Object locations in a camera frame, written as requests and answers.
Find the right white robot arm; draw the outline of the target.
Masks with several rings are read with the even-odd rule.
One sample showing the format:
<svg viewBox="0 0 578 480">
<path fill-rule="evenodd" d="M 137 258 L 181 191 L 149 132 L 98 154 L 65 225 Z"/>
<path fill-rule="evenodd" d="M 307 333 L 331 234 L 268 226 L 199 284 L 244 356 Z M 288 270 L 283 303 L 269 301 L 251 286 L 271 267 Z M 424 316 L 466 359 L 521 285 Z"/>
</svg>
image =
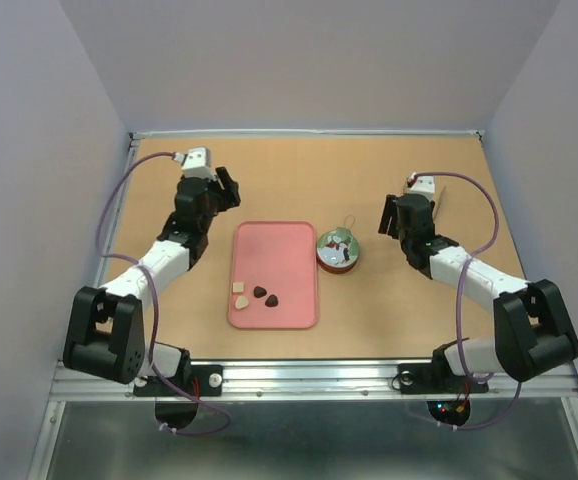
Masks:
<svg viewBox="0 0 578 480">
<path fill-rule="evenodd" d="M 378 232 L 399 241 L 413 269 L 456 289 L 458 313 L 466 297 L 492 315 L 491 339 L 458 333 L 434 350 L 429 378 L 435 387 L 451 390 L 469 373 L 505 373 L 524 383 L 578 358 L 578 336 L 558 286 L 508 275 L 437 234 L 425 196 L 388 195 Z"/>
</svg>

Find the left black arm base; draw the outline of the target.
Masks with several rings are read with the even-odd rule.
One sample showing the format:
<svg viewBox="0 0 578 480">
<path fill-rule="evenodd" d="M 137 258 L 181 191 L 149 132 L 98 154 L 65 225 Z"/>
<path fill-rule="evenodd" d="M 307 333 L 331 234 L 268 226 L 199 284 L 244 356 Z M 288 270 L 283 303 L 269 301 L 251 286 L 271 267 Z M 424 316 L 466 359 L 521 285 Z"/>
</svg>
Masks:
<svg viewBox="0 0 578 480">
<path fill-rule="evenodd" d="M 193 366 L 188 350 L 160 343 L 155 344 L 154 359 L 156 367 L 166 380 L 188 396 L 221 396 L 222 365 Z M 179 394 L 156 375 L 148 360 L 145 360 L 139 375 L 133 381 L 132 394 L 137 398 L 157 398 L 154 415 L 159 429 L 175 435 L 218 433 L 230 421 L 227 415 L 188 401 L 184 396 L 181 402 L 169 402 L 169 399 L 179 397 Z"/>
</svg>

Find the red round tin box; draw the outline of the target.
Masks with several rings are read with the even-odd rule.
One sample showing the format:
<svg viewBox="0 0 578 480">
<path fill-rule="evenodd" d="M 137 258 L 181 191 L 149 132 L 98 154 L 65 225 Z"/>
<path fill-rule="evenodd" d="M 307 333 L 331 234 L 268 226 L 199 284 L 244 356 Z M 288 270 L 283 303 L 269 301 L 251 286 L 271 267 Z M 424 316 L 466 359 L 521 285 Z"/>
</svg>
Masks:
<svg viewBox="0 0 578 480">
<path fill-rule="evenodd" d="M 321 255 L 318 253 L 316 258 L 319 267 L 331 274 L 345 274 L 358 263 L 358 256 L 353 255 L 346 258 L 343 254 Z"/>
</svg>

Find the metal tongs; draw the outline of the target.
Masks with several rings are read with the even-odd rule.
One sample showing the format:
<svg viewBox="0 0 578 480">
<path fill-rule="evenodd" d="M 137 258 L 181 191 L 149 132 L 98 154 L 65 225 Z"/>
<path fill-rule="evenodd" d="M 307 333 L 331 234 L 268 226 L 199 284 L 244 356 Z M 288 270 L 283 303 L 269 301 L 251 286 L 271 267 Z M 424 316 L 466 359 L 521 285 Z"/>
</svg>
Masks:
<svg viewBox="0 0 578 480">
<path fill-rule="evenodd" d="M 445 197 L 445 193 L 446 193 L 446 186 L 445 185 L 438 187 L 436 189 L 436 191 L 434 192 L 433 200 L 432 200 L 432 203 L 433 203 L 433 209 L 432 209 L 433 220 L 437 219 L 437 216 L 440 212 L 440 209 L 441 209 L 444 197 Z"/>
</svg>

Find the pink plastic tray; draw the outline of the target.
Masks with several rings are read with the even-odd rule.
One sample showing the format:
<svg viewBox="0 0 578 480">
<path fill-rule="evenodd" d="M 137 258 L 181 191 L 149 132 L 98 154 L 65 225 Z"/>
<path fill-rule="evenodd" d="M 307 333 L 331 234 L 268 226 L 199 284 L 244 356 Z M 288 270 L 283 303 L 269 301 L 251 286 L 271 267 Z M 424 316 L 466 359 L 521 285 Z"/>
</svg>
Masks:
<svg viewBox="0 0 578 480">
<path fill-rule="evenodd" d="M 238 329 L 309 329 L 318 320 L 318 268 L 312 224 L 304 221 L 246 221 L 235 231 L 231 283 L 243 282 L 245 291 L 233 293 L 228 320 Z M 279 299 L 267 307 L 254 288 L 265 288 Z M 237 310 L 238 296 L 249 305 Z"/>
</svg>

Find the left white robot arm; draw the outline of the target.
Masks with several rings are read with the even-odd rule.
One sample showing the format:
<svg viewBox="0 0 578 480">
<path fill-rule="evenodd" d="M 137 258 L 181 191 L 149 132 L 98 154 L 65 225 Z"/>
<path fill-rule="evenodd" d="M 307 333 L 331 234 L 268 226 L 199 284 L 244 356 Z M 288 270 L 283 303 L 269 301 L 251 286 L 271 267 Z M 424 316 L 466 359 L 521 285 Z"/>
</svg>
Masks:
<svg viewBox="0 0 578 480">
<path fill-rule="evenodd" d="M 184 392 L 191 369 L 175 359 L 155 365 L 157 349 L 153 340 L 145 340 L 144 313 L 148 308 L 159 313 L 158 295 L 200 260 L 213 219 L 239 205 L 238 183 L 225 167 L 185 169 L 174 210 L 147 253 L 138 260 L 115 254 L 130 267 L 100 287 L 85 286 L 75 294 L 65 367 L 121 384 L 157 375 L 168 393 Z"/>
</svg>

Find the red round tin lid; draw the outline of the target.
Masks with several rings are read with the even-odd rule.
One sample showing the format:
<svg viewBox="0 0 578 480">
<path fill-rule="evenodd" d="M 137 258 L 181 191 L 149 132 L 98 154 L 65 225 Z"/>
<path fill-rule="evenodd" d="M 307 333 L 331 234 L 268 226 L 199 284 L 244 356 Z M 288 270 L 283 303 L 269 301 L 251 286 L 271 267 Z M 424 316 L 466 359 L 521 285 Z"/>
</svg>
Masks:
<svg viewBox="0 0 578 480">
<path fill-rule="evenodd" d="M 342 224 L 323 233 L 316 242 L 316 255 L 343 254 L 346 258 L 351 255 L 360 257 L 360 245 L 352 231 L 355 217 L 347 215 Z"/>
</svg>

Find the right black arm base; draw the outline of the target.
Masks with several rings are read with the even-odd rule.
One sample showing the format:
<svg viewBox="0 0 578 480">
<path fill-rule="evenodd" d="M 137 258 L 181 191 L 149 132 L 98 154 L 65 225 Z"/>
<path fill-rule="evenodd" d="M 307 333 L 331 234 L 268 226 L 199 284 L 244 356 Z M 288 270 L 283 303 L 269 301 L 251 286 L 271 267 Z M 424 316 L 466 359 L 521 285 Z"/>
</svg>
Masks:
<svg viewBox="0 0 578 480">
<path fill-rule="evenodd" d="M 471 414 L 471 395 L 489 392 L 487 382 L 478 383 L 455 375 L 443 360 L 400 364 L 391 388 L 403 395 L 427 395 L 428 411 L 441 425 L 464 427 Z"/>
</svg>

